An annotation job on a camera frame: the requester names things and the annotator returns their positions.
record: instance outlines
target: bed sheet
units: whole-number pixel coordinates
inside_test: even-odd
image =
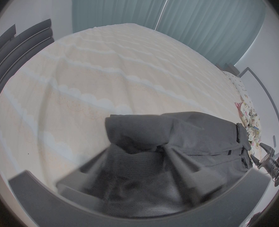
[[[55,183],[109,145],[110,114],[198,111],[241,123],[231,81],[160,32],[108,25],[66,36],[32,57],[0,94],[0,172]]]

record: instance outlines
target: green curtain panel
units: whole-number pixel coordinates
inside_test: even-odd
[[[156,30],[213,64],[235,65],[260,31],[265,8],[262,0],[168,0]]]
[[[73,32],[123,23],[155,29],[166,0],[72,0]]]
[[[165,2],[72,0],[73,32],[136,23],[179,40],[213,64],[224,67],[225,63],[236,64],[247,51],[260,31],[266,11],[262,0]]]

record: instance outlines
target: black fabric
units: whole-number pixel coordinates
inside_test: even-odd
[[[196,187],[200,192],[217,184],[204,200],[216,197],[252,167],[245,128],[208,114],[112,115],[105,126],[111,142],[107,159],[85,192],[102,199],[102,211],[110,215],[151,217],[187,210],[197,199],[185,199],[183,191]],[[170,164],[168,149],[185,161],[182,168]],[[186,173],[181,172],[184,166],[188,166]],[[213,178],[206,177],[212,172]],[[176,174],[184,180],[189,174],[194,186],[181,189]],[[194,179],[199,180],[196,186]]]

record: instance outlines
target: mattress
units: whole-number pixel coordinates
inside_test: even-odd
[[[109,146],[111,114],[198,111],[241,123],[240,95],[186,45],[135,25],[108,25],[44,48],[0,94],[0,173],[55,183]]]

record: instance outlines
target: patterned pillow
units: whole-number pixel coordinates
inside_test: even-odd
[[[234,86],[238,90],[240,96],[242,97],[242,101],[246,102],[250,106],[250,108],[254,109],[254,105],[251,100],[251,97],[249,96],[246,88],[244,87],[243,82],[241,81],[240,77],[234,76],[232,73],[229,73],[227,71],[224,71],[223,73],[226,74],[227,77],[234,84]]]

